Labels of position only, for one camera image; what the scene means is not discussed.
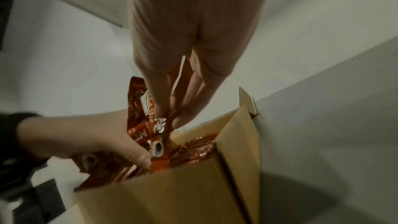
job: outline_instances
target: open cardboard box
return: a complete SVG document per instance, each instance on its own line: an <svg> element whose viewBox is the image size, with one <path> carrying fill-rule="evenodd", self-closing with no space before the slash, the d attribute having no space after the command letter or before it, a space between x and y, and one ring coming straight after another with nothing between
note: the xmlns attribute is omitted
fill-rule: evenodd
<svg viewBox="0 0 398 224"><path fill-rule="evenodd" d="M217 155L119 184L76 193L86 224L258 224L259 135L251 97L239 89L240 107L180 134L176 144L218 133Z"/></svg>

